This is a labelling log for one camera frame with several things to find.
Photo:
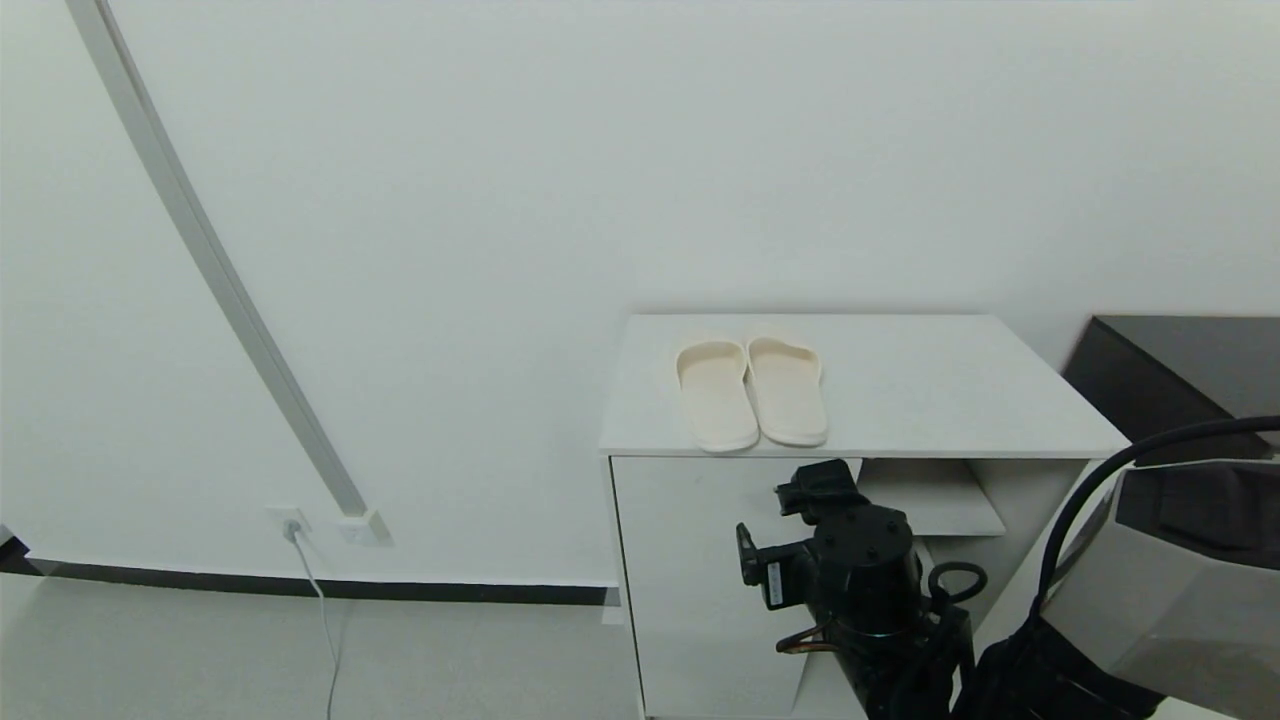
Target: gray tile floor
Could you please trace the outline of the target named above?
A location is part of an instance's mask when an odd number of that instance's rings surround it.
[[[330,601],[335,720],[635,720],[623,629],[600,609]],[[314,598],[0,575],[4,720],[320,720]]]

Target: wall socket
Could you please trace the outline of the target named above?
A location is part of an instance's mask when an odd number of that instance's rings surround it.
[[[387,523],[376,510],[365,512],[361,518],[343,518],[338,520],[338,532],[347,544],[362,547],[389,547],[392,544],[390,532]]]
[[[311,523],[307,523],[307,518],[302,514],[301,507],[294,507],[292,505],[268,505],[266,516],[271,519],[271,525],[280,532],[284,532],[284,524],[289,520],[296,520],[300,525],[302,525],[303,534],[311,532]]]

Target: white wall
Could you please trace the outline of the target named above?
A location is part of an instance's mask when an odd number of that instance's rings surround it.
[[[13,72],[23,108],[5,78],[5,433],[38,430],[6,520],[49,553],[289,571],[257,506],[335,510],[65,10],[9,5],[44,33],[14,53],[60,64]],[[1280,313],[1280,4],[113,5],[396,536],[317,537],[343,577],[612,582],[593,447],[632,309],[987,310],[1055,364],[1094,310]],[[122,386],[140,368],[166,382]]]

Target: white slipper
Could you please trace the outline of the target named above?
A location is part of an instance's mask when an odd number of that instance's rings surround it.
[[[690,345],[676,356],[676,379],[698,447],[707,452],[731,452],[751,447],[760,428],[746,397],[742,378],[746,352],[730,340]]]
[[[748,378],[760,430],[773,442],[817,447],[827,442],[822,363],[812,348],[762,332],[746,343]]]

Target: black baseboard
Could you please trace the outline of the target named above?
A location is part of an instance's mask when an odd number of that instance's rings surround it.
[[[27,547],[13,538],[0,548],[0,573],[72,578],[151,588],[315,597],[311,583],[297,578],[259,578],[212,573],[140,570],[26,559]],[[467,583],[361,583],[319,580],[326,597],[415,602],[511,602],[525,605],[604,605],[608,588],[581,585],[476,585]]]

